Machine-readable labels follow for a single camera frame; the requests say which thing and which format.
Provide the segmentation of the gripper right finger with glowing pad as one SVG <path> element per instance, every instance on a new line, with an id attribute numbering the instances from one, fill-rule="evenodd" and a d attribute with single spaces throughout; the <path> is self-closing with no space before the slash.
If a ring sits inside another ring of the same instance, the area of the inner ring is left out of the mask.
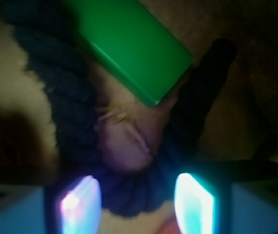
<path id="1" fill-rule="evenodd" d="M 192 162 L 177 176 L 174 207 L 183 234 L 278 234 L 278 163 Z"/>

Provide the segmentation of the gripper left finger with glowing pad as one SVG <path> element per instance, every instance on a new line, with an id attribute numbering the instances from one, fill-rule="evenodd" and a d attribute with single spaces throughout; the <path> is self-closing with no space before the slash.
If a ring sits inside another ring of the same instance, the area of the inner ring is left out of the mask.
<path id="1" fill-rule="evenodd" d="M 91 175 L 64 178 L 44 191 L 47 234 L 96 234 L 101 218 L 101 189 Z"/>

